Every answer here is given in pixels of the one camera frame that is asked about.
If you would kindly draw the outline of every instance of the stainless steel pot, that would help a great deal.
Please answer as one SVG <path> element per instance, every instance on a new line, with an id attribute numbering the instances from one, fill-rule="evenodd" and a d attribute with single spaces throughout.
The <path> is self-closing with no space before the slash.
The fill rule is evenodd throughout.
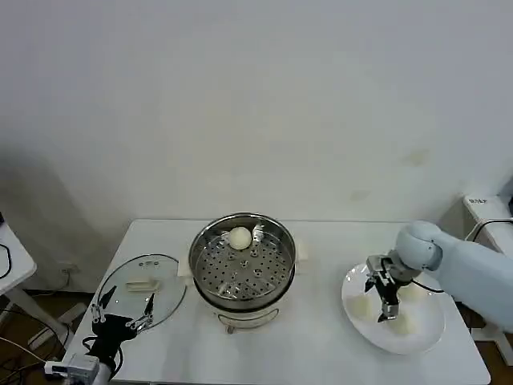
<path id="1" fill-rule="evenodd" d="M 228 233 L 236 227 L 252 233 L 247 249 L 230 247 Z M 188 260 L 196 288 L 209 303 L 224 311 L 250 312 L 273 304 L 287 291 L 296 246 L 278 221 L 235 213 L 205 227 L 192 242 Z"/>

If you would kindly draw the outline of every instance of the glass lid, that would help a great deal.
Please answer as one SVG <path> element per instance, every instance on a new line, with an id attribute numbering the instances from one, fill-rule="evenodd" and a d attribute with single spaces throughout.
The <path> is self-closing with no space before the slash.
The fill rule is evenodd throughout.
<path id="1" fill-rule="evenodd" d="M 184 299 L 186 286 L 178 277 L 178 261 L 164 254 L 135 257 L 114 270 L 99 291 L 103 312 L 133 319 L 144 315 L 153 295 L 150 329 L 171 316 Z"/>

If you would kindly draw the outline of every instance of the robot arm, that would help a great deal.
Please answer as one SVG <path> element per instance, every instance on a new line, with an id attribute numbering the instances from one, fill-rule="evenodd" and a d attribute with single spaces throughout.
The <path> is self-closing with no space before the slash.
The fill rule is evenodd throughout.
<path id="1" fill-rule="evenodd" d="M 392 306 L 397 289 L 423 271 L 485 319 L 513 331 L 511 257 L 474 242 L 461 241 L 431 223 L 416 221 L 399 232 L 395 250 L 387 256 L 369 257 L 367 265 L 368 286 L 376 286 L 383 302 L 379 321 L 397 316 L 398 304 Z"/>

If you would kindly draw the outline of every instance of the floor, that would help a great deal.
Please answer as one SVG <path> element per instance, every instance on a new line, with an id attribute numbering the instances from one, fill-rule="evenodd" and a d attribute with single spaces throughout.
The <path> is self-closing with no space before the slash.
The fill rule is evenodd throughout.
<path id="1" fill-rule="evenodd" d="M 72 307 L 75 303 L 83 302 L 88 304 L 92 299 L 92 295 L 57 293 L 52 296 L 36 297 L 35 299 L 43 309 L 54 316 L 59 316 L 61 313 Z M 483 324 L 483 320 L 476 313 L 468 310 L 464 306 L 459 306 L 459 309 L 462 313 L 463 319 L 467 324 L 471 323 L 472 326 L 476 327 L 480 327 Z M 75 320 L 74 325 L 72 325 L 72 329 L 75 330 L 79 323 L 79 319 Z M 37 333 L 39 328 L 40 326 L 35 321 L 24 318 L 20 315 L 13 314 L 0 326 L 0 336 L 3 338 L 11 339 L 20 345 L 26 346 L 26 341 L 33 334 Z M 510 342 L 513 343 L 513 335 L 509 335 L 508 338 Z M 500 353 L 495 348 L 495 345 L 490 342 L 478 342 L 477 346 L 486 365 L 488 366 L 488 370 L 491 373 L 491 383 L 493 385 L 512 385 L 513 367 L 507 367 L 504 364 Z M 46 356 L 52 352 L 53 347 L 54 341 L 49 341 L 46 345 L 37 349 L 36 354 L 40 356 Z M 19 353 L 20 351 L 15 346 L 11 346 L 6 342 L 0 341 L 0 385 L 20 383 L 24 383 L 25 385 L 43 385 L 50 383 L 45 380 L 40 370 L 34 370 L 23 378 L 20 378 L 19 375 L 13 375 L 8 380 L 2 380 L 12 373 L 12 371 L 9 369 L 13 367 L 15 362 L 11 359 L 20 357 Z M 17 362 L 17 364 L 23 366 L 32 363 L 36 363 L 36 360 L 31 358 L 28 354 L 22 355 Z"/>

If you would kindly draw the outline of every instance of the pot handle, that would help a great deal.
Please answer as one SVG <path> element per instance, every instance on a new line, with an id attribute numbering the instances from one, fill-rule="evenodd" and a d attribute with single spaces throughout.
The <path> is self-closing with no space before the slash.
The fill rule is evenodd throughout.
<path id="1" fill-rule="evenodd" d="M 189 258 L 187 255 L 183 256 L 178 262 L 178 277 L 182 278 L 186 286 L 194 285 L 194 278 L 192 276 L 191 267 L 189 266 Z"/>
<path id="2" fill-rule="evenodd" d="M 296 274 L 305 274 L 308 268 L 308 250 L 301 239 L 296 238 Z"/>

